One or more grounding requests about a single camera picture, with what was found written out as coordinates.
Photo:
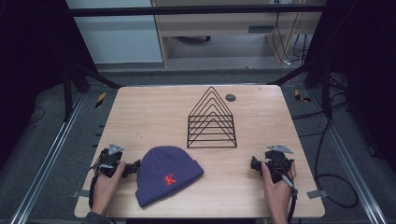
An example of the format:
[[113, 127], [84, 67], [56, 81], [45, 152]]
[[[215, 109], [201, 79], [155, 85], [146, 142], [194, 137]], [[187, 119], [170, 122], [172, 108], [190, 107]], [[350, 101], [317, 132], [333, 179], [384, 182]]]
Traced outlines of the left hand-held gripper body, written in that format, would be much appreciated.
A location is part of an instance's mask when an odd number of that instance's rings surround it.
[[103, 149], [99, 156], [98, 168], [107, 177], [112, 177], [117, 170], [117, 166], [122, 156], [124, 147], [110, 143]]

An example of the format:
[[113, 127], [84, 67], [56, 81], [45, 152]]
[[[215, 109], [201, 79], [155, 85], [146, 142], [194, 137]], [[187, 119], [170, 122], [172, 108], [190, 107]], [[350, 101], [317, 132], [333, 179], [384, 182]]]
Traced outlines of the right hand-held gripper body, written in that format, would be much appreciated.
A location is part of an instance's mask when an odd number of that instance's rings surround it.
[[271, 173], [273, 183], [287, 179], [290, 181], [290, 167], [292, 160], [286, 157], [286, 153], [293, 154], [293, 151], [283, 145], [268, 146], [268, 151], [264, 152], [267, 159], [266, 165]]

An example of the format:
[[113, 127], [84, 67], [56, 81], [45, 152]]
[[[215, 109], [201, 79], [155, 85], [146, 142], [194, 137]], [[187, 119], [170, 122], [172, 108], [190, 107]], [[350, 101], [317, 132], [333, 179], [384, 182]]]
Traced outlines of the purple knit beanie hat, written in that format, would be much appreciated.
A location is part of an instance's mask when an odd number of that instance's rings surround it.
[[185, 189], [204, 174], [203, 168], [184, 149], [154, 147], [141, 161], [136, 199], [144, 208]]

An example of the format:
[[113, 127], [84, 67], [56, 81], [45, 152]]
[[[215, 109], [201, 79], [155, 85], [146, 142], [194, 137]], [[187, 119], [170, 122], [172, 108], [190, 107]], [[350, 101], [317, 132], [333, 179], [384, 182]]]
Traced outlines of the black wire triangular rack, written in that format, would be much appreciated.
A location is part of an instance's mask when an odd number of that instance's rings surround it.
[[188, 115], [187, 148], [237, 147], [233, 113], [209, 87]]

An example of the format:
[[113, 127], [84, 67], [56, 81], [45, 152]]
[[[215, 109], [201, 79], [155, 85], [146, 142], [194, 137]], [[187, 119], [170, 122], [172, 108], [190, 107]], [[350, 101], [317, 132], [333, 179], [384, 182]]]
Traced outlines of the person's left hand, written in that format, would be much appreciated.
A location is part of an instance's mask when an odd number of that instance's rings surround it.
[[117, 191], [126, 161], [121, 161], [112, 177], [99, 174], [93, 192], [93, 204], [91, 211], [95, 214], [105, 216], [108, 207]]

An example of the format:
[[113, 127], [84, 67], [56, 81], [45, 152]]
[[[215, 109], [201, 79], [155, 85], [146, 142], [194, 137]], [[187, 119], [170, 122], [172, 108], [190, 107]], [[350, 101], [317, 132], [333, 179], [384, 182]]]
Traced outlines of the person's right hand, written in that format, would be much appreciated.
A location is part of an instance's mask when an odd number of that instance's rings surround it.
[[291, 187], [285, 180], [273, 183], [271, 173], [265, 163], [262, 164], [264, 198], [270, 217], [288, 218]]

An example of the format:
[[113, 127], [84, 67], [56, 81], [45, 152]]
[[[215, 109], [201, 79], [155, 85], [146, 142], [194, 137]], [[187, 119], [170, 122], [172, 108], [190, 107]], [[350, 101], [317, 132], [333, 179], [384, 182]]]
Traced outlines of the black metal stand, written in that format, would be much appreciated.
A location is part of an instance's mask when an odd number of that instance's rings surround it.
[[304, 80], [304, 86], [306, 88], [312, 89], [321, 83], [321, 108], [324, 111], [326, 117], [330, 119], [332, 117], [332, 107], [330, 100], [330, 66], [326, 60], [315, 59], [308, 63], [304, 63], [285, 76], [275, 81], [269, 82], [269, 85], [281, 86], [290, 79], [299, 76], [303, 72], [307, 72], [307, 76]]
[[101, 76], [98, 72], [93, 71], [81, 64], [70, 64], [66, 66], [63, 72], [64, 80], [64, 121], [67, 121], [73, 112], [72, 105], [72, 86], [75, 86], [78, 92], [88, 92], [90, 84], [86, 76], [92, 77], [97, 81], [105, 84], [111, 89], [119, 89], [121, 85], [113, 82], [106, 77]]

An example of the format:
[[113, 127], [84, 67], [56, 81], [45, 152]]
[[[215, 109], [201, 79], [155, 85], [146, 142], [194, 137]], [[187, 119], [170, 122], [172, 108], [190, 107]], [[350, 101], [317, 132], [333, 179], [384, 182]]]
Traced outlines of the black curtain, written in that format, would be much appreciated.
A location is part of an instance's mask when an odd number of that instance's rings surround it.
[[347, 96], [396, 173], [396, 0], [325, 0], [307, 54], [346, 75]]
[[66, 0], [0, 0], [0, 169], [66, 60], [96, 67]]

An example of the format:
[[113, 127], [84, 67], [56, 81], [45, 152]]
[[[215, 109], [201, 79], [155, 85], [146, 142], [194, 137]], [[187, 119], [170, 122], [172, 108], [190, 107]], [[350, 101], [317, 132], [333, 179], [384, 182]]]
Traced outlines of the white cabinet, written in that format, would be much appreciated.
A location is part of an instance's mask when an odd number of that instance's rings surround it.
[[[70, 9], [151, 7], [150, 0], [66, 0]], [[95, 64], [161, 63], [153, 16], [75, 17]]]

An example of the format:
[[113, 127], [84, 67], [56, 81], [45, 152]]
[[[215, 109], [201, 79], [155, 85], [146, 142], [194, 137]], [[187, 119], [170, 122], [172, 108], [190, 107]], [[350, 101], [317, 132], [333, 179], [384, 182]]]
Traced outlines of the light wooden desk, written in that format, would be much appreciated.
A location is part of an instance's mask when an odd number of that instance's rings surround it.
[[[302, 5], [325, 0], [150, 0], [154, 7]], [[163, 63], [168, 64], [171, 39], [177, 36], [264, 34], [277, 63], [290, 59], [295, 35], [312, 35], [319, 12], [157, 15], [155, 17]]]

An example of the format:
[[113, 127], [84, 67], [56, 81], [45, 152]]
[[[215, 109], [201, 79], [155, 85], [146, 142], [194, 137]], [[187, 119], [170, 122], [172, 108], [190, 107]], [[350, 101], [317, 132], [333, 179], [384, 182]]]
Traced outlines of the black horizontal metal bar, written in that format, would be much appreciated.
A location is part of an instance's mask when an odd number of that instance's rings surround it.
[[74, 17], [101, 16], [146, 16], [146, 15], [190, 15], [228, 13], [278, 13], [278, 12], [319, 12], [326, 4], [302, 5], [240, 5], [240, 6], [191, 6], [191, 7], [120, 7], [120, 8], [77, 8], [66, 13]]

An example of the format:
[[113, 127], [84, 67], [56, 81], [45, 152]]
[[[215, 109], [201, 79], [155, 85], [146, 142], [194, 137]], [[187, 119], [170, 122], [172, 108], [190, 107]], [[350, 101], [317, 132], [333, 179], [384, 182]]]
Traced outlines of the aluminium floor rail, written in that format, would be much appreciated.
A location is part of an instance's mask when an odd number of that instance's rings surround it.
[[333, 224], [396, 224], [396, 175], [374, 156], [343, 93], [330, 91], [332, 124], [318, 157], [329, 191], [325, 219]]
[[35, 206], [36, 200], [41, 193], [49, 175], [52, 170], [54, 163], [56, 162], [59, 153], [62, 151], [64, 142], [69, 135], [78, 113], [81, 109], [82, 103], [85, 98], [85, 93], [78, 93], [75, 102], [72, 104], [72, 112], [68, 119], [66, 119], [59, 132], [57, 133], [52, 145], [47, 153], [44, 161], [42, 162], [35, 178], [25, 194], [21, 204], [12, 216], [9, 224], [25, 224], [28, 217], [31, 214], [33, 207]]

